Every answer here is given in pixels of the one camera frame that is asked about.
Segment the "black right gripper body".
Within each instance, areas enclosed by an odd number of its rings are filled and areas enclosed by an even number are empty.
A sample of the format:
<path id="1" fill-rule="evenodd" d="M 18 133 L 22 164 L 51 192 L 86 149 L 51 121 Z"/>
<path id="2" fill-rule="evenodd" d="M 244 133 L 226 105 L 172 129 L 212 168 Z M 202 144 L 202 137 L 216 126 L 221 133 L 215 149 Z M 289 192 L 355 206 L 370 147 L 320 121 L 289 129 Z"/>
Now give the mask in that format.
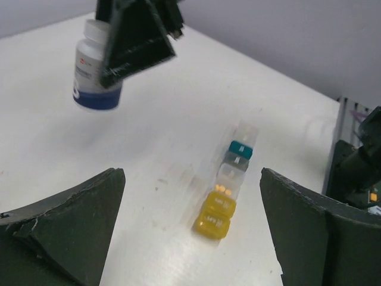
<path id="1" fill-rule="evenodd" d="M 168 35 L 177 40 L 183 36 L 184 20 L 179 9 L 178 0 L 157 0 L 155 7 Z"/>

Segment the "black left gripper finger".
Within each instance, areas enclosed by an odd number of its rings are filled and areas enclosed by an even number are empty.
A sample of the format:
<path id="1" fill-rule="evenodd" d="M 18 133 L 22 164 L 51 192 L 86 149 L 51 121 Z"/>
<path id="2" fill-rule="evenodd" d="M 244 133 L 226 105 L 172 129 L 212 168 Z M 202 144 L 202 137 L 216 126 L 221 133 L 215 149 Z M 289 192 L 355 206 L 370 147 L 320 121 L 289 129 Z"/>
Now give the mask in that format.
<path id="1" fill-rule="evenodd" d="M 1 285 L 99 285 L 124 187 L 110 168 L 1 213 Z"/>
<path id="2" fill-rule="evenodd" d="M 260 191 L 283 285 L 380 285 L 380 216 L 269 168 Z"/>

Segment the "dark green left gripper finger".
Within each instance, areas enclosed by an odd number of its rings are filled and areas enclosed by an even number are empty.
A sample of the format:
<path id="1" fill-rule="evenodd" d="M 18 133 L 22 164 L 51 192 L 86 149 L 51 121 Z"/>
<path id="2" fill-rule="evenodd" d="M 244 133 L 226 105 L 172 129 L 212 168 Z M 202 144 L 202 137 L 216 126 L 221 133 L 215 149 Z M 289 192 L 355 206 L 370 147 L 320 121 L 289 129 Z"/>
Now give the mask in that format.
<path id="1" fill-rule="evenodd" d="M 95 19 L 110 24 L 99 79 L 105 88 L 176 56 L 155 1 L 98 1 Z"/>

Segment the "weekly pill organizer strip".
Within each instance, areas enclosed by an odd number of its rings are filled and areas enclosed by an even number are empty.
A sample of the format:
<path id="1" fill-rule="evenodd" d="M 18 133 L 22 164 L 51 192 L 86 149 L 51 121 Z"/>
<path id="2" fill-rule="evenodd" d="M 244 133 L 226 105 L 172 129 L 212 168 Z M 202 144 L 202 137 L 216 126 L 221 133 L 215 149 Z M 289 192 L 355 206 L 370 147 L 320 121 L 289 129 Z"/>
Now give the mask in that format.
<path id="1" fill-rule="evenodd" d="M 227 237 L 259 133 L 260 128 L 249 118 L 229 124 L 201 163 L 188 185 L 188 190 L 195 192 L 184 219 L 188 240 L 215 247 Z M 216 184 L 231 189 L 232 195 L 215 191 Z"/>

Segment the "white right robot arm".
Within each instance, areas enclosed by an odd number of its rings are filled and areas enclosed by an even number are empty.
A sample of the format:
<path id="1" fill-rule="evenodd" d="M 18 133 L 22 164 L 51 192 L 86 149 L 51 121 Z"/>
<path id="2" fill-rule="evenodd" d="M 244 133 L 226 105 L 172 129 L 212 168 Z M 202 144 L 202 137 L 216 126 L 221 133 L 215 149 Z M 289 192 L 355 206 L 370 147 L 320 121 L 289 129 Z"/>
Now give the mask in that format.
<path id="1" fill-rule="evenodd" d="M 213 65 L 210 74 L 205 71 L 203 64 L 193 73 L 187 72 L 187 65 L 176 64 L 160 71 L 161 81 L 154 86 L 165 110 L 179 112 L 174 139 L 182 140 L 181 157 L 199 160 L 216 152 L 217 124 L 235 115 L 250 118 L 262 133 L 269 133 L 268 153 L 284 147 L 288 156 L 292 150 L 301 151 L 316 112 L 327 110 L 323 99 L 312 100 L 308 87 L 260 63 L 248 72 L 237 62 L 226 70 Z M 343 152 L 346 142 L 334 143 L 326 198 L 366 209 L 372 204 L 372 187 L 380 180 L 380 110 L 362 122 L 360 137 L 364 145 L 349 154 Z"/>

